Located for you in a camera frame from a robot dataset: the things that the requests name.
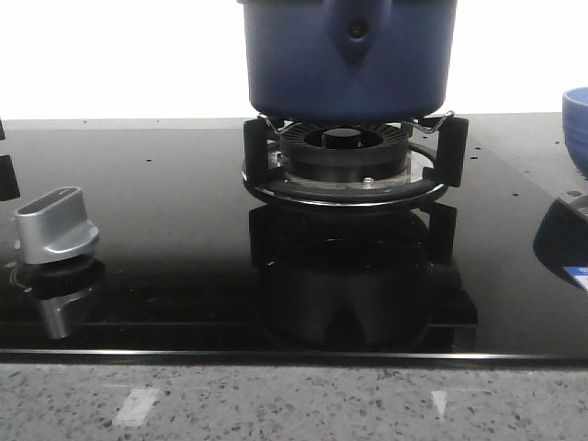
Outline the blue plastic bowl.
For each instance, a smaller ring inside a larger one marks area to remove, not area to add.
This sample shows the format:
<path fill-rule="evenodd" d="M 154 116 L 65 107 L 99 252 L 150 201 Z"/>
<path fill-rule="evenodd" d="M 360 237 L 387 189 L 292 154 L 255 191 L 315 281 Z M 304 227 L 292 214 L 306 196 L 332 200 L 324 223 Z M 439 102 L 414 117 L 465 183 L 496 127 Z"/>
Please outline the blue plastic bowl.
<path fill-rule="evenodd" d="M 586 86 L 568 90 L 562 96 L 564 143 L 584 178 L 587 178 L 587 96 Z"/>

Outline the black glass gas stove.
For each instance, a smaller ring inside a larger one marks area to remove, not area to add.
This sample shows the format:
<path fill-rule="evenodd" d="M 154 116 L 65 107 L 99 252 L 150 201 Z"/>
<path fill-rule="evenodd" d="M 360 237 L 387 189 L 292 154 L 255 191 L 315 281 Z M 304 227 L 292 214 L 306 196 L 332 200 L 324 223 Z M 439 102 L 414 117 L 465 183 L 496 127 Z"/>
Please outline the black glass gas stove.
<path fill-rule="evenodd" d="M 462 184 L 338 214 L 243 187 L 240 120 L 10 121 L 5 362 L 585 367 L 587 184 L 557 114 L 472 115 Z M 99 242 L 19 259 L 15 213 L 80 187 Z"/>

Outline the silver stove knob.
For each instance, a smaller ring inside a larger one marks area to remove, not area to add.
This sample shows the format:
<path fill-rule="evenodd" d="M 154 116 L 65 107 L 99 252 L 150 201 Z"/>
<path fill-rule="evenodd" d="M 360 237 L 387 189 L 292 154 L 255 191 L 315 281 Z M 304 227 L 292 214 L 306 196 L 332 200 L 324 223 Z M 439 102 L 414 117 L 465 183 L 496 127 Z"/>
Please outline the silver stove knob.
<path fill-rule="evenodd" d="M 62 187 L 33 200 L 15 213 L 19 259 L 44 265 L 90 253 L 99 229 L 88 219 L 80 187 Z"/>

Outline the blue stove label sticker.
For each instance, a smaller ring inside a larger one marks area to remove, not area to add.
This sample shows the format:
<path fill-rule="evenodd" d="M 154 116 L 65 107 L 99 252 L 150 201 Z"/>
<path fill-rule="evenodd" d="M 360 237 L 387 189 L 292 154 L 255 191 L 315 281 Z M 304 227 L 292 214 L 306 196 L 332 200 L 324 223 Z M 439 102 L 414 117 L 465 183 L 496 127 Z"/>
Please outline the blue stove label sticker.
<path fill-rule="evenodd" d="M 584 291 L 588 291 L 587 266 L 565 266 L 564 269 Z"/>

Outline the blue cooking pot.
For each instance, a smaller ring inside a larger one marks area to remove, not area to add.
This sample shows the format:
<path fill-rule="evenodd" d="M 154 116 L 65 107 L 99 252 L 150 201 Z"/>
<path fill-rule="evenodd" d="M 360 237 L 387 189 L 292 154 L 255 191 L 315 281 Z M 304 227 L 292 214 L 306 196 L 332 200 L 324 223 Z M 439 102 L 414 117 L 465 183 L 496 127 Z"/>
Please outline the blue cooking pot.
<path fill-rule="evenodd" d="M 445 101 L 454 1 L 244 1 L 249 100 L 280 119 L 418 119 Z"/>

